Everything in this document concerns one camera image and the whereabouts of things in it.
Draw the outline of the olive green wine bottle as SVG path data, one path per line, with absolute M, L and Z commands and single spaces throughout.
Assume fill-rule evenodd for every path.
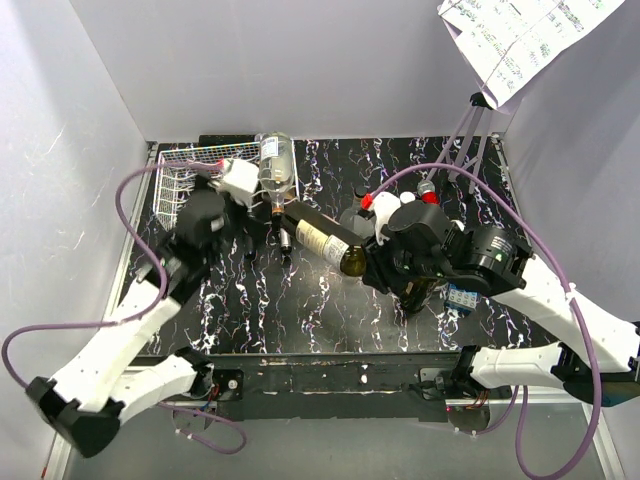
M 419 278 L 409 281 L 397 294 L 400 307 L 407 315 L 419 313 L 431 294 L 445 284 L 446 281 L 440 278 Z

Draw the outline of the dark wine bottle neck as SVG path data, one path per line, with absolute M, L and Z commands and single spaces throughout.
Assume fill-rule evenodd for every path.
M 348 277 L 366 270 L 364 240 L 311 205 L 293 201 L 281 217 L 284 229 L 306 249 Z

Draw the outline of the clear round glass bottle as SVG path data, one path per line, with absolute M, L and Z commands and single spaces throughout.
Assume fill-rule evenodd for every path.
M 259 181 L 269 195 L 272 214 L 284 213 L 287 195 L 295 180 L 292 139 L 282 132 L 264 134 L 260 139 Z

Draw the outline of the dark green wine bottle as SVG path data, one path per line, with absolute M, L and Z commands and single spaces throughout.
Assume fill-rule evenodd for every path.
M 273 220 L 273 226 L 276 230 L 277 237 L 278 237 L 279 250 L 280 250 L 281 257 L 284 261 L 289 261 L 290 255 L 292 252 L 292 245 L 291 245 L 292 241 L 289 233 L 284 228 L 282 215 L 276 214 L 272 217 L 272 220 Z

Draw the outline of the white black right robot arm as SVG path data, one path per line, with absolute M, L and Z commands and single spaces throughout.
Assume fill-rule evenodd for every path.
M 364 284 L 398 297 L 411 313 L 444 281 L 519 311 L 553 344 L 524 349 L 465 346 L 431 384 L 447 395 L 531 385 L 613 407 L 639 395 L 639 330 L 562 284 L 531 247 L 499 227 L 463 230 L 440 206 L 383 195 L 369 206 Z

